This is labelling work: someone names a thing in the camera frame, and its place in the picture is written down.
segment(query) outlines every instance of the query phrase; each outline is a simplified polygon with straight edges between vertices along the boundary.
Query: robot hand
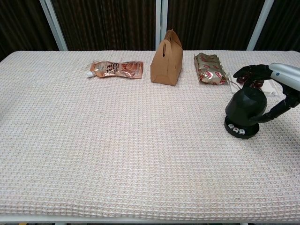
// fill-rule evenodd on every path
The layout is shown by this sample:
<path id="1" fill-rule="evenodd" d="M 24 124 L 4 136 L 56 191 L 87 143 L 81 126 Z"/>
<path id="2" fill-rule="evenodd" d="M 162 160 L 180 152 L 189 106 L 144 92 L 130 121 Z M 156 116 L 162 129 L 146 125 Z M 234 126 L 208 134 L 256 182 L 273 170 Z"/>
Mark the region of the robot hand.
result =
<path id="1" fill-rule="evenodd" d="M 281 63 L 267 65 L 251 65 L 243 67 L 233 77 L 239 78 L 249 74 L 243 87 L 250 87 L 254 82 L 273 79 L 283 88 L 286 98 L 262 116 L 251 117 L 257 123 L 265 123 L 296 107 L 300 102 L 300 68 Z"/>

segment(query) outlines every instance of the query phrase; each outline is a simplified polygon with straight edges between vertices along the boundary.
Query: snack package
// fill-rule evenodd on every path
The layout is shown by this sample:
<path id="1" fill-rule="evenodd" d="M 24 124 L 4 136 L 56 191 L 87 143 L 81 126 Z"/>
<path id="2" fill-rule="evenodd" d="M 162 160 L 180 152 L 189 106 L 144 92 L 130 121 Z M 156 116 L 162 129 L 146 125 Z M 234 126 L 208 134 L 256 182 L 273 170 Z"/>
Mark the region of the snack package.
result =
<path id="1" fill-rule="evenodd" d="M 217 55 L 199 53 L 194 56 L 199 81 L 220 85 L 226 83 L 226 73 Z"/>
<path id="2" fill-rule="evenodd" d="M 128 78 L 141 78 L 143 75 L 143 62 L 95 62 L 91 65 L 90 72 L 86 73 L 87 77 L 107 77 L 107 76 L 122 76 Z"/>

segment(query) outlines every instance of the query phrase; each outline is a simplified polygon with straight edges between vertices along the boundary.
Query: waffle texture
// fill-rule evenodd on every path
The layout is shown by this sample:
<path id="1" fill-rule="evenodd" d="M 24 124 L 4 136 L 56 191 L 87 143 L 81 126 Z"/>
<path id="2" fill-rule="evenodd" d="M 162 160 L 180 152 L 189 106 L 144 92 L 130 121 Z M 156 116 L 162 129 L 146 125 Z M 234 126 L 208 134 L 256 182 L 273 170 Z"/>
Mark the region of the waffle texture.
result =
<path id="1" fill-rule="evenodd" d="M 155 52 L 15 52 L 0 63 L 0 213 L 300 221 L 300 107 L 248 140 L 224 128 L 230 87 L 150 81 Z M 202 51 L 227 73 L 298 52 Z M 93 61 L 144 62 L 142 79 L 91 78 Z M 268 97 L 267 110 L 281 101 Z"/>

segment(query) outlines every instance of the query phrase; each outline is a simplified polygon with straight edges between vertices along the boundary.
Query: kraft paper box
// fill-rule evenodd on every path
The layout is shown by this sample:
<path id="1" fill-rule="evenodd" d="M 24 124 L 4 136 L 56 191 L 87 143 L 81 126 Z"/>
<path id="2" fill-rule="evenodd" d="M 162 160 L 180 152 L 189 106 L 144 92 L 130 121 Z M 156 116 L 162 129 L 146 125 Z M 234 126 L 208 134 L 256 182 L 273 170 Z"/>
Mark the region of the kraft paper box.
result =
<path id="1" fill-rule="evenodd" d="M 151 63 L 151 81 L 175 86 L 182 66 L 183 50 L 177 34 L 168 30 Z"/>

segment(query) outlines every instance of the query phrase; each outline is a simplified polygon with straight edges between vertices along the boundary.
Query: brown curtain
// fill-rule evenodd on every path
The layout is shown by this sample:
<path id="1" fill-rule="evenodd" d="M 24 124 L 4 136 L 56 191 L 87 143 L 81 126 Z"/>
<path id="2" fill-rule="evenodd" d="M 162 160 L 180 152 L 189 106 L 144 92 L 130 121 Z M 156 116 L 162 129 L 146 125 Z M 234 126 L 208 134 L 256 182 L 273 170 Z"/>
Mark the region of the brown curtain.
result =
<path id="1" fill-rule="evenodd" d="M 0 60 L 19 50 L 58 50 L 39 0 L 0 1 Z"/>
<path id="2" fill-rule="evenodd" d="M 52 0 L 69 50 L 154 50 L 155 0 Z"/>
<path id="3" fill-rule="evenodd" d="M 275 0 L 255 50 L 300 52 L 300 1 Z"/>
<path id="4" fill-rule="evenodd" d="M 263 0 L 169 0 L 167 28 L 185 50 L 246 50 Z"/>

